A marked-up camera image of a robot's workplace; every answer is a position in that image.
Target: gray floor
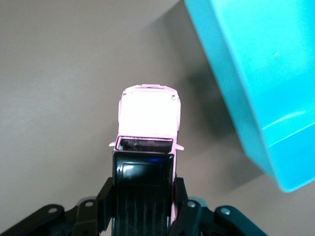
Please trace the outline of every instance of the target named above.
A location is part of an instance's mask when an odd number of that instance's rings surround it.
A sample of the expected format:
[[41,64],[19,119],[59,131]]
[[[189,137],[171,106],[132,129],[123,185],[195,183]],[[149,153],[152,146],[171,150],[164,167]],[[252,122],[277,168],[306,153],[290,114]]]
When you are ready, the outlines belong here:
[[233,205],[269,235],[315,235],[315,184],[282,193],[245,157],[178,0],[0,2],[0,232],[97,194],[121,93],[142,83],[179,92],[189,195]]

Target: metal screw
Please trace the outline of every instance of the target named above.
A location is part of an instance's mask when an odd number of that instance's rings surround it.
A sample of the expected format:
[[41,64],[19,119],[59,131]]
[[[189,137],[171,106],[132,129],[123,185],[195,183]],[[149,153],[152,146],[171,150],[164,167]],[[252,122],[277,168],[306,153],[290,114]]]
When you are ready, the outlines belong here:
[[229,214],[231,214],[231,211],[230,211],[229,209],[225,208],[225,207],[223,207],[223,208],[221,209],[221,212],[222,212],[224,215],[229,215]]
[[57,208],[53,207],[48,210],[48,213],[52,214],[52,213],[55,213],[57,210],[58,210]]
[[91,207],[91,206],[93,206],[93,202],[87,202],[87,203],[85,203],[85,206],[86,207]]
[[193,201],[189,201],[187,202],[187,206],[194,208],[196,206],[196,203],[194,203]]

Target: blue plastic bin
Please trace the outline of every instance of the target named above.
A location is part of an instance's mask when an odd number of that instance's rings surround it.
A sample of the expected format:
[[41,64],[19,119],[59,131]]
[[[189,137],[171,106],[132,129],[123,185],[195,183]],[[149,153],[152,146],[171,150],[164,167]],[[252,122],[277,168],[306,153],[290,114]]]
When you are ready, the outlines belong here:
[[285,191],[315,179],[315,2],[185,0],[246,155]]

